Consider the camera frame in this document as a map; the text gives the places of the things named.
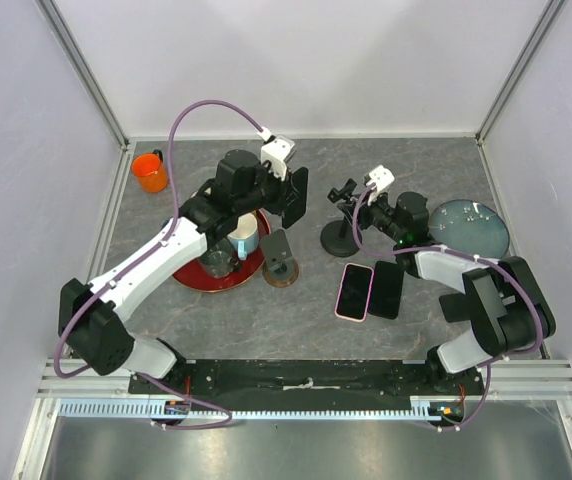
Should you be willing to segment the black clamp phone stand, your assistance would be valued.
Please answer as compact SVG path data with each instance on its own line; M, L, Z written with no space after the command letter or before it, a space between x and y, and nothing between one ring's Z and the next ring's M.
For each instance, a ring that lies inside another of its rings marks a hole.
M342 213L341 220L334 220L324 226L320 233L322 248L332 256L348 258L359 251L352 234L353 192L357 183L349 178L341 188L332 188L327 198Z

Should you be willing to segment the pink case phone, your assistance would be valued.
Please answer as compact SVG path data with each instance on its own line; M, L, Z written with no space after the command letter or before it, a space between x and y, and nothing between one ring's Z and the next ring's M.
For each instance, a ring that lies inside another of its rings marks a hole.
M343 320L361 323L366 319L374 270L347 263L344 266L334 313Z

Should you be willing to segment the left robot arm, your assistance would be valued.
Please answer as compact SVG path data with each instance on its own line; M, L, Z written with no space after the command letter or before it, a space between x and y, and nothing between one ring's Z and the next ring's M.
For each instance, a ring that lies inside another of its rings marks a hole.
M265 210L283 228L295 224L306 212L308 176L307 168L291 170L267 154L227 152L214 177L136 253L88 283L73 278L61 288L57 346L70 346L101 376L126 368L177 392L186 378L180 355L159 339L132 335L126 321L173 273L226 239L242 215Z

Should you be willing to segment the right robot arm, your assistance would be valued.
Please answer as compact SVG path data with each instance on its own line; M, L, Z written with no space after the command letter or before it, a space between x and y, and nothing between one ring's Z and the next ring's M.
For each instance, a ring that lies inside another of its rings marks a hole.
M438 282L452 292L440 299L444 316L469 327L432 348L424 381L433 392L449 392L460 374L489 366L504 356L532 353L555 334L556 319L527 261L519 256L489 259L438 243L429 231L427 200L404 192L395 206L386 194L369 191L351 198L346 211L352 233L374 227L394 245L386 255L403 272Z

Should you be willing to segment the grey stand wooden base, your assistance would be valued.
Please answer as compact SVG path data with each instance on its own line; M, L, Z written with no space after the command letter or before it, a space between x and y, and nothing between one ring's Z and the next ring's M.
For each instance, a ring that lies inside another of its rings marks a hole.
M299 265L283 229L263 237L260 250L265 259L262 274L269 285L285 288L295 283L299 276Z

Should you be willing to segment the light blue mug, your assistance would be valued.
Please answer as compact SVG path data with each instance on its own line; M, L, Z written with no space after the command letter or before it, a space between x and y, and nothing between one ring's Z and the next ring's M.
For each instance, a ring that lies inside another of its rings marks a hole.
M237 258L246 260L259 248L258 220L253 213L247 213L239 217L237 228L227 235Z

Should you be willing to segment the blue ceramic plate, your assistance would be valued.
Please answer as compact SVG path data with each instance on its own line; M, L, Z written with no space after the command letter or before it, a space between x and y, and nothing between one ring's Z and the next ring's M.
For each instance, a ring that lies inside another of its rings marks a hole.
M510 247L504 220L487 205L468 200L449 200L430 215L429 232L441 244L470 255L500 259Z

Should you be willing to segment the round red tray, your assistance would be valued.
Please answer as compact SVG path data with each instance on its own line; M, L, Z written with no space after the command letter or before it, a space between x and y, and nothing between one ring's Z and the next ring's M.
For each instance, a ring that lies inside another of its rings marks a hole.
M261 211L256 210L253 214L258 220L259 237L261 240L271 232L271 228L265 215ZM259 247L246 260L240 260L242 267L239 272L231 273L221 279L215 279L204 272L198 262L198 258L177 270L173 274L173 278L183 286L190 289L211 293L229 290L245 283L262 267L264 263L264 256Z

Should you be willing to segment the orange enamel mug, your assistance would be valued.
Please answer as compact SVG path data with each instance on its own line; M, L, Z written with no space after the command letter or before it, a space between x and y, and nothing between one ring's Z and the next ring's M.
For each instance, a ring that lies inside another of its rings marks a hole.
M159 193L168 185L163 153L159 149L137 156L132 162L131 172L146 193Z

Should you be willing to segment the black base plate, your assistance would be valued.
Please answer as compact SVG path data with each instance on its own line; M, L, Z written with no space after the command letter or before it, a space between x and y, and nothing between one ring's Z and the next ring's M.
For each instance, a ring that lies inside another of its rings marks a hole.
M162 383L240 412L407 410L414 396L484 390L474 368L446 375L401 360L188 360Z

